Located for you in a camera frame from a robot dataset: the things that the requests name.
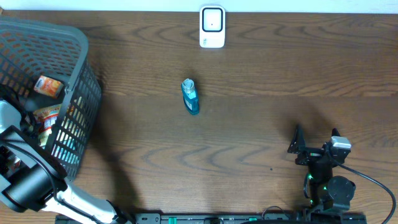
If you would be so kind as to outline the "blue mouthwash bottle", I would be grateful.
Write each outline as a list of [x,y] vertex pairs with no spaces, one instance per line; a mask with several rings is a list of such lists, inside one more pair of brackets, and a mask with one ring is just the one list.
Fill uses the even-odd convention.
[[187,78],[181,84],[183,101],[187,111],[196,115],[199,113],[198,93],[193,80]]

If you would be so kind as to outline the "light blue snack packet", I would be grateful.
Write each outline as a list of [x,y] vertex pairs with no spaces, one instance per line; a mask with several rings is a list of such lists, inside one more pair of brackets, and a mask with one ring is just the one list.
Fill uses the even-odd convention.
[[52,155],[67,164],[78,164],[76,141],[72,138],[64,140],[63,146],[54,145]]

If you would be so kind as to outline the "small orange snack box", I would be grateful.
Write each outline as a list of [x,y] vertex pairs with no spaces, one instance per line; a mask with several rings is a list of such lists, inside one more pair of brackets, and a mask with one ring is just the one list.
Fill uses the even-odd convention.
[[34,85],[34,91],[45,96],[58,98],[64,84],[58,80],[41,75]]

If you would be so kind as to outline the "beige snack bag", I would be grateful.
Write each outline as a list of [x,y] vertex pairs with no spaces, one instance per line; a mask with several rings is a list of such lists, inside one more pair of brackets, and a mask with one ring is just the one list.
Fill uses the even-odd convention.
[[[48,106],[45,108],[35,110],[33,112],[36,122],[40,124],[38,139],[39,139],[39,146],[42,147],[43,149],[45,148],[47,140],[50,134],[52,133],[51,127],[52,125],[55,124],[57,120],[61,106],[62,104]],[[74,110],[75,110],[74,106],[69,106],[69,108],[67,109],[67,113],[73,113]],[[69,123],[71,122],[69,120],[66,120],[66,118],[64,118],[62,125],[66,124],[68,127]],[[63,138],[64,140],[63,144],[65,145],[70,144],[72,142],[72,137],[68,136],[67,134],[64,133],[58,134],[57,139],[60,140],[60,138]]]

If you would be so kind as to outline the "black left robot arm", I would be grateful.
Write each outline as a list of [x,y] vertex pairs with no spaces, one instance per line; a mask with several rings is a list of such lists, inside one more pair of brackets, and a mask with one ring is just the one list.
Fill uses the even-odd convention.
[[65,169],[20,130],[21,113],[1,100],[1,202],[15,212],[55,212],[77,223],[135,223],[107,200],[73,185]]

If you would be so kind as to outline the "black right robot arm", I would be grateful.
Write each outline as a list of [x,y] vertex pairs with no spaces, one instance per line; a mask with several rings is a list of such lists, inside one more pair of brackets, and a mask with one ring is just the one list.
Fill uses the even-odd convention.
[[308,222],[342,221],[342,214],[349,210],[356,186],[346,177],[334,176],[333,168],[343,164],[351,152],[350,141],[334,128],[330,140],[322,147],[308,147],[303,129],[298,125],[287,152],[297,156],[297,165],[308,167],[303,193],[310,199],[310,206],[303,211],[303,219]]

